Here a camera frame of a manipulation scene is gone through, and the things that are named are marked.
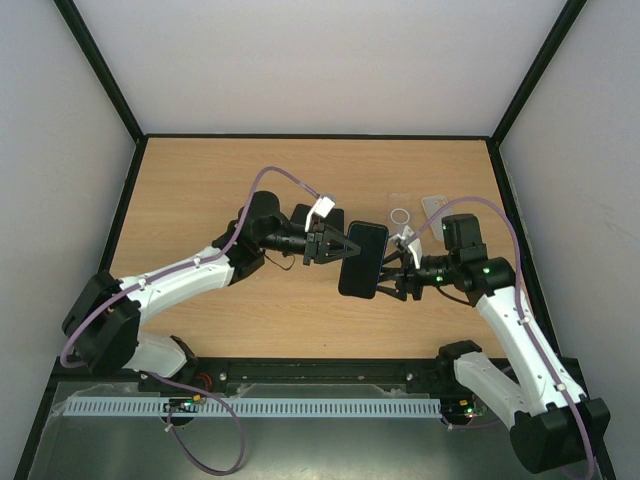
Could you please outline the phone with black screen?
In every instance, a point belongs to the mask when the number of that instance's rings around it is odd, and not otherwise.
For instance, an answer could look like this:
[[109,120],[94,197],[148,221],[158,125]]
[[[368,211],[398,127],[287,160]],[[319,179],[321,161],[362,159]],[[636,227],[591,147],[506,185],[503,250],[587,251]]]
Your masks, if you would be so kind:
[[332,209],[325,218],[325,224],[343,234],[345,231],[344,210],[340,208]]

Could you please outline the pink phone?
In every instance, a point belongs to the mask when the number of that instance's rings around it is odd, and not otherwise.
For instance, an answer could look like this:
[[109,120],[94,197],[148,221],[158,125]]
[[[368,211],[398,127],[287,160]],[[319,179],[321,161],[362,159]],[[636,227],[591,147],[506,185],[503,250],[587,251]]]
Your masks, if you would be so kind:
[[313,215],[310,213],[311,206],[297,204],[291,214],[290,223],[294,231],[307,232],[312,225]]

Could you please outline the clear magsafe phone case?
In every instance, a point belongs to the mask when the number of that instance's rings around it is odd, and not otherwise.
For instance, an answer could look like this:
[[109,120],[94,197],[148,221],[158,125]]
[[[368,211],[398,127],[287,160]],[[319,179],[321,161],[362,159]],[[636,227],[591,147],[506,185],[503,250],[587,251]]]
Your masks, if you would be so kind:
[[389,240],[407,238],[414,233],[414,197],[410,193],[392,192],[387,195],[386,224]]

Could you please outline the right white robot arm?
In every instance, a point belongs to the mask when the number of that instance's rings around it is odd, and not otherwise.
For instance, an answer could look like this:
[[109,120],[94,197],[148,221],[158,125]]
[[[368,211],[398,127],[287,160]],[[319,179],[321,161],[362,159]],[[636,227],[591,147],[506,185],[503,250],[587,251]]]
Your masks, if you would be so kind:
[[440,348],[436,379],[445,390],[475,394],[509,432],[520,463],[531,473],[586,463],[592,478],[596,451],[611,415],[572,377],[542,333],[519,275],[502,257],[489,257],[478,219],[472,214],[442,219],[445,254],[428,256],[410,228],[392,236],[395,252],[383,262],[378,289],[400,300],[420,299],[426,286],[452,285],[498,339],[511,371],[496,367],[473,341]]

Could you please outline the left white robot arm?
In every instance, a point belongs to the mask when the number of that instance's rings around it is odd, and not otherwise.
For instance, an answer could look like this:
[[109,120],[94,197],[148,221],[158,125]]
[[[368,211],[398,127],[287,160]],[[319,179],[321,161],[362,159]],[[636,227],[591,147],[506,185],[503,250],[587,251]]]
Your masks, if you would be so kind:
[[326,264],[354,257],[360,246],[327,223],[329,197],[311,206],[303,223],[288,219],[278,197],[252,194],[227,231],[200,252],[158,270],[114,278],[101,271],[90,278],[62,323],[67,345],[60,356],[67,368],[85,366],[98,376],[121,369],[178,374],[193,358],[176,336],[143,331],[154,316],[211,290],[234,285],[264,265],[272,250],[299,255],[304,264]]

